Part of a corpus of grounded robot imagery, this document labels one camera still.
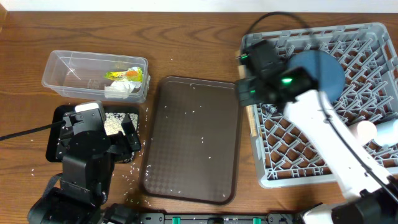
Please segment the white tissue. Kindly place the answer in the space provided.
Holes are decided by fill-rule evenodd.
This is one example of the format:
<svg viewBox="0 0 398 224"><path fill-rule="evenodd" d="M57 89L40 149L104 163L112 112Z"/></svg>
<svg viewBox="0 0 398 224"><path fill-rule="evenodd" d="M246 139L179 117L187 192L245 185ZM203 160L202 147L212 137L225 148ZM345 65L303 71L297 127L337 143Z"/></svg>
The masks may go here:
<svg viewBox="0 0 398 224"><path fill-rule="evenodd" d="M104 95L106 98L126 99L134 90L139 90L141 85L141 82L113 81L104 88Z"/></svg>

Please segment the pink cup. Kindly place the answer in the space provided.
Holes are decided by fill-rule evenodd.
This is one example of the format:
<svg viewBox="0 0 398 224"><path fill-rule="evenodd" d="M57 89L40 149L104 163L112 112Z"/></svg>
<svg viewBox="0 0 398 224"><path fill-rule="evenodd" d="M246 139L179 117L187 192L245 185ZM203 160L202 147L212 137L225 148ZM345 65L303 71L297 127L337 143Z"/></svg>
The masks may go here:
<svg viewBox="0 0 398 224"><path fill-rule="evenodd" d="M360 121L348 127L360 145L365 145L377 136L376 125L370 121Z"/></svg>

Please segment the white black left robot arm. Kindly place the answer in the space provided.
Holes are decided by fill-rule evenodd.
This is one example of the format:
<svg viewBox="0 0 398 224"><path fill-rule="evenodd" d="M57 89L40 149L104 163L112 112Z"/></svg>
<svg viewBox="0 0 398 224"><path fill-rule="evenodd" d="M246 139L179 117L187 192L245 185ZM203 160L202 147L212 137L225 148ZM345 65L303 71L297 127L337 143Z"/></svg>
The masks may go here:
<svg viewBox="0 0 398 224"><path fill-rule="evenodd" d="M29 223L101 223L117 163L132 161L141 142L131 116L103 107L63 114L58 146L48 158L62 172L48 182L28 213Z"/></svg>

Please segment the light blue cup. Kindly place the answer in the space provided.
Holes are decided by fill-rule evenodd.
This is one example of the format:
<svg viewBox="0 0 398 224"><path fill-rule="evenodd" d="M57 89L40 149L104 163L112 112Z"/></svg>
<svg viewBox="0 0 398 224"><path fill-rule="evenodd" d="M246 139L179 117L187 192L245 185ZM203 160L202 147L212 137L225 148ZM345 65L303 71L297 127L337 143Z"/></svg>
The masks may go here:
<svg viewBox="0 0 398 224"><path fill-rule="evenodd" d="M376 125L377 135L374 141L379 146L391 147L397 144L397 119Z"/></svg>

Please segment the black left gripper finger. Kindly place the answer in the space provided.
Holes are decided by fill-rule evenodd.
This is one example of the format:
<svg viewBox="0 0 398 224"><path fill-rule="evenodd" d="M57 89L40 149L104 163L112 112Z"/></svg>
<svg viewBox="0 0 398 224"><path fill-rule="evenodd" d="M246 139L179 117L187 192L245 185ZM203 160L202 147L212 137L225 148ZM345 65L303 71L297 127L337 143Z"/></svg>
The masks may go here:
<svg viewBox="0 0 398 224"><path fill-rule="evenodd" d="M121 121L121 126L124 131L126 141L131 148L132 152L138 152L142 149L141 141L139 140L137 131L132 123L132 120L128 114L125 115Z"/></svg>
<svg viewBox="0 0 398 224"><path fill-rule="evenodd" d="M73 127L70 115L71 113L65 113L63 116L65 124L60 128L57 149L67 149L70 139L73 136Z"/></svg>

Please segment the blue plate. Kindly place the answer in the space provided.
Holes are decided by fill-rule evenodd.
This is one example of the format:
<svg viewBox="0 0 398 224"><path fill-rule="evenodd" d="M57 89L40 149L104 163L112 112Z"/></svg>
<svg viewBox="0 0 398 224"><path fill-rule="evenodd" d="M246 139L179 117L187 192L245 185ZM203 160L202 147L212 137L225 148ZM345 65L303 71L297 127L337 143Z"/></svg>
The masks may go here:
<svg viewBox="0 0 398 224"><path fill-rule="evenodd" d="M289 68L302 67L309 75L319 81L322 91L332 103L338 100L345 85L345 72L336 58L319 50L306 50L288 60Z"/></svg>

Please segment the yellow green foil wrapper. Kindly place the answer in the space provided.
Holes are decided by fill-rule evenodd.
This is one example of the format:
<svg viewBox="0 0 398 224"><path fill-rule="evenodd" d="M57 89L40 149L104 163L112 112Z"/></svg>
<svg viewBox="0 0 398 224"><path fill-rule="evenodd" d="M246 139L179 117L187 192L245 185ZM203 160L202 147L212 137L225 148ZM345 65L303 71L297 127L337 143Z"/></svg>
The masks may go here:
<svg viewBox="0 0 398 224"><path fill-rule="evenodd" d="M142 82L143 71L141 67L131 67L121 72L106 72L104 77L108 80L126 81L126 82Z"/></svg>

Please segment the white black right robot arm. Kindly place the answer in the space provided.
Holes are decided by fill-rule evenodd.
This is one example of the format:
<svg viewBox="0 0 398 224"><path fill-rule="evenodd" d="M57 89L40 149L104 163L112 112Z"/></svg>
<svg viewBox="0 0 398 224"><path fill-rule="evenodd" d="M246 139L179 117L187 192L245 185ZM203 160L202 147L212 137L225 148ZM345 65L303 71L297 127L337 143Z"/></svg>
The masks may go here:
<svg viewBox="0 0 398 224"><path fill-rule="evenodd" d="M335 176L346 201L301 212L302 223L397 223L397 179L335 113L321 89L324 53L313 54L314 75L304 67L289 68L266 40L244 46L237 57L244 75L236 83L239 103L276 105L304 132Z"/></svg>

